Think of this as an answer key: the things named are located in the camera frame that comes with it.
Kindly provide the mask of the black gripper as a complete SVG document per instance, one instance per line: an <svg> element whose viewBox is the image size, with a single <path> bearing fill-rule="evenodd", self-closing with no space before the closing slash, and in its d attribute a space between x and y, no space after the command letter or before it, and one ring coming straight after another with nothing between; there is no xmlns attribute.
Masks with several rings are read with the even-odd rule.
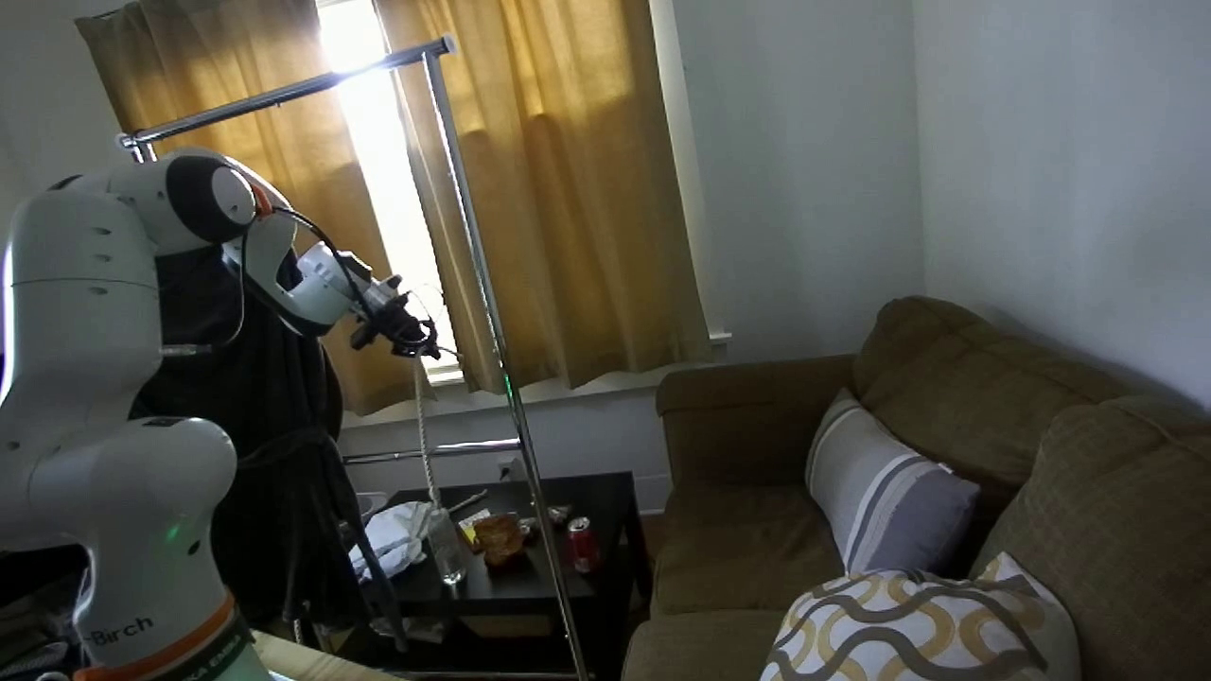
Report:
<svg viewBox="0 0 1211 681"><path fill-rule="evenodd" d="M430 317L415 317L407 308L407 295L387 283L372 283L354 290L354 331L351 345L368 346L372 339L387 339L395 356L421 360L440 356L440 337Z"/></svg>

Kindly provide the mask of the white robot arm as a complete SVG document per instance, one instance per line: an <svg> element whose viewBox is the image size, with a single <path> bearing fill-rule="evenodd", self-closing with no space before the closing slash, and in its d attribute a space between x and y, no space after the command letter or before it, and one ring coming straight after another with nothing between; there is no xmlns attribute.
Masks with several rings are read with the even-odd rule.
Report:
<svg viewBox="0 0 1211 681"><path fill-rule="evenodd" d="M231 433L142 417L165 360L164 264L205 253L300 331L426 356L434 330L397 283L330 242L257 171L214 150L76 173L14 210L2 245L0 549L76 546L87 576L73 681L272 681L212 554L235 484Z"/></svg>

